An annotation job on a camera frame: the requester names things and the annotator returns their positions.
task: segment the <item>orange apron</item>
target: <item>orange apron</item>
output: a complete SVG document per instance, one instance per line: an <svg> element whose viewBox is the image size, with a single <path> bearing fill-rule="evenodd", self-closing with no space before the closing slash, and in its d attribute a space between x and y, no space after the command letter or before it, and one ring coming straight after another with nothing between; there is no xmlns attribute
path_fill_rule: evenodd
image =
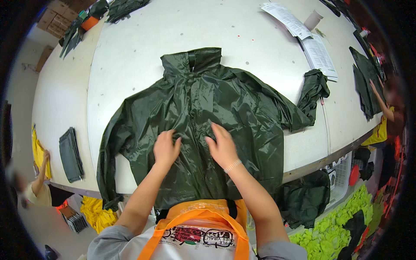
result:
<svg viewBox="0 0 416 260"><path fill-rule="evenodd" d="M238 237L234 259L248 260L250 246L247 233L245 232L247 208L243 200L237 200L235 204L237 206L237 217L235 219L230 216L226 200L189 201L173 206L169 209L167 217L159 221L153 236L146 243L137 260L149 260L165 230L180 225L192 218L221 222L232 228Z"/></svg>

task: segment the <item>stack of cardboard box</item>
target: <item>stack of cardboard box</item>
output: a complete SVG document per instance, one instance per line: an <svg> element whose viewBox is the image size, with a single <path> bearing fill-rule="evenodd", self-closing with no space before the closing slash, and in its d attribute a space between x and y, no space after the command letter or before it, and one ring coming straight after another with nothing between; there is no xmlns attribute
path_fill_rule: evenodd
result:
<svg viewBox="0 0 416 260"><path fill-rule="evenodd" d="M62 38L72 21L78 17L79 12L87 9L96 0L55 0L45 10L37 23L37 27L47 31L56 38Z"/></svg>

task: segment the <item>red graphic on shirt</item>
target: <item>red graphic on shirt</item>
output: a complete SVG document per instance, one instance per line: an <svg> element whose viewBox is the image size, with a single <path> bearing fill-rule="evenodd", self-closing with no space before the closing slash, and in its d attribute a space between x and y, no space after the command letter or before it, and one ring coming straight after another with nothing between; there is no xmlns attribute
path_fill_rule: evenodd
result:
<svg viewBox="0 0 416 260"><path fill-rule="evenodd" d="M175 231L173 238L180 242L200 242L203 234L203 232L197 228L174 227L172 229Z"/></svg>

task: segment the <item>person's arm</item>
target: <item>person's arm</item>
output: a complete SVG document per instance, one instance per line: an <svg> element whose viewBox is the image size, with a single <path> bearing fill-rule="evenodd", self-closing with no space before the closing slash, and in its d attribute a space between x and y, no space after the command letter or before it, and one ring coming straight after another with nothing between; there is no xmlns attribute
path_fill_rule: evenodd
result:
<svg viewBox="0 0 416 260"><path fill-rule="evenodd" d="M377 101L381 107L381 111L383 112L383 115L390 121L394 122L394 113L393 111L389 110L386 106L386 104L384 103L383 99L381 98L379 92L376 90L376 86L374 86L373 81L370 79L370 85L371 88L373 89L374 94L377 97Z"/></svg>
<svg viewBox="0 0 416 260"><path fill-rule="evenodd" d="M153 148L155 164L136 188L115 224L128 228L135 236L140 235L146 226L160 185L181 151L180 137L173 145L174 132L175 130L164 131L158 136Z"/></svg>
<svg viewBox="0 0 416 260"><path fill-rule="evenodd" d="M212 158L223 168L227 168L238 160L235 144L230 133L223 127L212 123L212 130L217 142L206 137ZM239 164L228 172L229 177L237 186L250 211L256 225L257 247L272 241L287 241L279 208L269 193L251 176L243 164Z"/></svg>
<svg viewBox="0 0 416 260"><path fill-rule="evenodd" d="M40 192L40 189L42 189L43 186L43 181L45 180L45 173L46 173L46 164L49 161L49 152L48 150L45 150L45 152L43 153L43 162L42 162L42 166L40 167L40 172L39 175L37 177L37 179L32 182L32 192L33 194L37 197L37 195Z"/></svg>

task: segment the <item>bracelet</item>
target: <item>bracelet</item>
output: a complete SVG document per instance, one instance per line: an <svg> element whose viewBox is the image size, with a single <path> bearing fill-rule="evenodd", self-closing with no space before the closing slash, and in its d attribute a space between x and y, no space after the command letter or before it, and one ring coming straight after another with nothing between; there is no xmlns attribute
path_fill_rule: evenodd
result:
<svg viewBox="0 0 416 260"><path fill-rule="evenodd" d="M230 164L228 167L226 167L224 169L224 172L228 174L232 169L234 169L235 167L237 167L240 164L241 164L241 160L238 159L235 162L233 162L232 164Z"/></svg>

